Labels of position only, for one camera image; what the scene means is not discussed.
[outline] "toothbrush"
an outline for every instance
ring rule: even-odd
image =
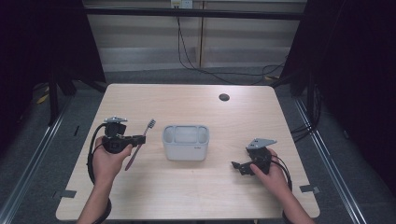
[[[155,119],[152,119],[149,123],[148,123],[148,127],[146,128],[145,132],[143,133],[143,136],[146,136],[146,133],[148,132],[148,129],[152,129],[152,127],[154,127],[155,124]],[[125,167],[125,171],[127,171],[129,169],[129,167],[131,167],[132,162],[134,162],[134,158],[136,157],[137,152],[139,151],[139,149],[142,147],[142,145],[137,146],[136,150],[134,151],[134,155],[132,156],[132,158],[129,160],[128,164]]]

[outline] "white plastic container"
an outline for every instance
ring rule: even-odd
[[[163,129],[163,147],[170,161],[203,161],[209,144],[204,125],[169,125]]]

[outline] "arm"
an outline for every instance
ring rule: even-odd
[[[276,156],[276,153],[269,148],[271,153]],[[250,165],[251,170],[260,179],[264,186],[276,196],[281,203],[286,217],[292,223],[315,223],[314,220],[305,212],[300,202],[296,199],[288,187],[282,169],[274,163],[271,163],[270,173],[265,175],[256,165]]]
[[[91,224],[105,212],[113,181],[121,169],[123,160],[131,155],[132,145],[119,154],[111,154],[101,144],[102,137],[99,137],[95,142],[97,149],[93,156],[95,185],[77,223]]]

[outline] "bristles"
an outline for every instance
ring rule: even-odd
[[[155,124],[155,119],[152,119],[149,123],[148,123],[148,127],[152,129],[152,127],[154,127]]]

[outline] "gray floor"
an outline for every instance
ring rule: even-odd
[[[209,70],[211,72],[243,72],[256,75],[262,72],[260,67],[213,68]],[[234,84],[250,84],[260,80],[260,77],[218,76],[230,80]],[[106,77],[108,83],[229,84],[210,74],[200,74],[186,69],[107,73]],[[259,82],[260,85],[268,83],[269,81],[266,80]],[[57,190],[65,189],[103,97],[102,93],[92,90],[82,83],[76,84],[78,92],[70,99],[70,104],[65,107],[64,118],[59,130],[50,142],[47,153],[39,164],[28,190],[23,195],[21,204],[18,204],[18,210],[12,218],[12,223],[64,223],[55,216],[60,200],[53,198],[53,194]],[[35,99],[18,125],[19,134],[8,146],[7,155],[0,159],[1,207],[4,207],[48,128],[49,102],[46,101],[41,105],[35,104],[35,100],[42,91],[44,90],[34,92]],[[304,122],[297,110],[295,99],[290,96],[289,87],[285,85],[276,88],[276,95],[290,130],[300,127]],[[67,97],[60,94],[61,107],[66,105],[66,102]],[[325,106],[322,108],[318,130],[351,194],[358,202],[366,222],[394,223],[396,220],[395,198],[391,196],[381,179],[361,157],[359,149],[353,142],[345,139],[342,127],[338,125]],[[320,190],[320,193],[316,194],[320,216],[315,218],[315,221],[317,223],[353,223],[311,137],[307,136],[296,146],[311,185]],[[206,223],[242,224],[251,223],[251,221],[207,221]],[[283,221],[271,219],[261,220],[261,223],[283,223]]]

